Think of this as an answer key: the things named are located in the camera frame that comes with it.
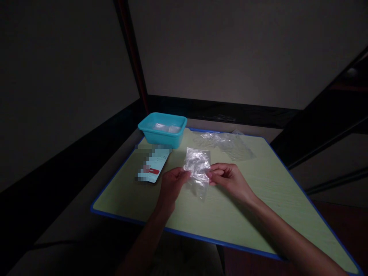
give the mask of blue table edge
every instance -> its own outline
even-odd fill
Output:
[[[223,131],[212,131],[212,130],[203,130],[203,129],[199,129],[199,128],[188,128],[191,131],[196,131],[196,132],[211,132],[211,133],[223,133]],[[331,233],[334,235],[334,237],[336,238],[336,240],[339,242],[340,246],[345,250],[346,254],[349,256],[349,258],[352,260],[352,262],[354,263],[354,265],[357,267],[358,269],[358,274],[354,274],[351,272],[348,272],[349,275],[364,275],[363,271],[361,270],[360,266],[356,263],[356,261],[354,260],[354,258],[350,255],[350,253],[348,252],[348,250],[345,248],[345,246],[342,244],[342,242],[340,241],[340,239],[338,238],[338,236],[335,234],[335,232],[331,229],[330,225],[327,223],[327,221],[324,219],[324,217],[321,215],[321,213],[318,211],[318,209],[315,207],[315,205],[313,204],[313,202],[311,201],[311,199],[309,198],[309,196],[306,194],[306,192],[303,190],[303,188],[299,185],[299,183],[297,182],[297,180],[294,178],[294,176],[290,173],[289,169],[285,166],[285,164],[282,162],[282,160],[280,159],[280,157],[276,154],[276,152],[274,151],[274,149],[271,147],[271,145],[268,143],[268,141],[260,136],[255,136],[255,135],[247,135],[247,136],[252,136],[252,137],[258,137],[258,138],[262,138],[266,141],[266,143],[269,145],[269,147],[272,149],[272,151],[274,152],[274,154],[277,156],[277,158],[280,160],[281,164],[283,164],[284,168],[287,170],[287,172],[291,175],[292,179],[295,181],[295,183],[298,185],[298,187],[302,190],[303,194],[306,196],[306,198],[309,200],[309,203],[314,207],[314,209],[316,210],[316,212],[318,213],[318,215],[321,217],[321,219],[323,220],[323,222],[327,225],[327,227],[329,228],[329,230],[331,231]],[[129,159],[129,157],[133,154],[135,149],[133,149],[129,156],[125,159],[125,161],[123,162],[123,164],[118,168],[118,170],[115,172],[115,174],[112,176],[112,178],[109,180],[109,182],[106,184],[106,186],[102,189],[102,191],[99,193],[99,195],[96,197],[96,199],[93,201],[93,203],[91,204],[90,210],[92,213],[94,214],[98,214],[98,215],[102,215],[102,216],[106,216],[106,217],[110,217],[113,219],[118,219],[118,220],[122,220],[125,222],[131,222],[131,223],[135,223],[135,224],[139,224],[139,225],[145,225],[146,223],[140,220],[135,220],[132,218],[126,218],[126,217],[121,217],[119,215],[114,215],[114,214],[110,214],[110,213],[106,213],[103,211],[99,211],[99,210],[95,210],[93,208],[94,204],[96,203],[97,199],[101,196],[101,194],[104,192],[104,190],[107,188],[107,186],[110,184],[110,182],[114,179],[114,177],[116,176],[116,174],[120,171],[120,169],[124,166],[125,162]],[[217,245],[222,245],[222,246],[226,246],[229,248],[234,248],[237,250],[241,250],[241,251],[245,251],[245,252],[249,252],[249,253],[254,253],[254,254],[258,254],[261,256],[265,256],[268,258],[272,258],[275,260],[280,260],[280,261],[285,261],[286,259],[284,259],[283,257],[277,255],[277,254],[272,254],[269,252],[264,252],[261,250],[257,250],[257,249],[253,249],[250,247],[245,247],[245,246],[240,246],[240,245],[235,245],[232,243],[227,243],[224,241],[219,241],[219,240],[215,240],[215,239],[211,239],[211,238],[207,238],[207,237],[202,237],[199,235],[195,235],[195,234],[191,234],[191,233],[187,233],[184,231],[179,231],[179,230],[175,230],[175,229],[171,229],[168,227],[165,227],[165,231],[167,232],[171,232],[174,234],[178,234],[184,237],[189,237],[189,238],[194,238],[197,240],[202,240],[205,242],[209,242],[209,243],[214,243]]]

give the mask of crumpled plastic bag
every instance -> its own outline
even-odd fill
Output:
[[[218,147],[233,161],[245,161],[256,158],[255,154],[240,138],[241,135],[244,134],[239,130],[234,130],[232,133],[197,132],[197,137],[193,140],[202,148]]]
[[[211,170],[211,151],[187,148],[184,170],[191,172],[189,188],[204,200],[210,183],[206,173]]]

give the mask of red label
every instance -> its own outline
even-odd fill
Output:
[[[153,173],[153,174],[159,174],[160,173],[159,170],[155,170],[155,169],[152,169],[152,168],[149,169],[149,172]]]

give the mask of finger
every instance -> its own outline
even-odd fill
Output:
[[[222,176],[225,172],[221,169],[216,169],[216,170],[211,171],[211,173]]]
[[[221,169],[225,171],[226,169],[231,169],[232,164],[226,164],[226,163],[216,163],[211,165],[211,170],[215,169]]]
[[[183,172],[183,173],[179,176],[179,178],[178,178],[178,180],[176,181],[176,183],[181,187],[181,186],[183,186],[183,185],[184,185],[184,183],[185,183],[185,182],[187,182],[187,181],[188,181],[188,179],[190,178],[190,176],[191,176],[190,171]]]
[[[222,186],[227,186],[229,180],[227,178],[224,178],[222,176],[219,176],[217,174],[213,174],[211,172],[207,173],[207,176],[210,178],[210,182],[215,182],[217,184],[220,184]]]
[[[184,172],[184,169],[181,168],[181,167],[177,167],[177,168],[174,168],[170,171],[168,171],[168,173],[174,175],[175,177],[178,177],[180,173]]]

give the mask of left hand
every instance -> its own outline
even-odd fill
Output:
[[[190,178],[191,173],[183,168],[172,169],[162,176],[160,195],[156,204],[156,211],[165,213],[168,216],[175,209],[175,201],[185,182]]]

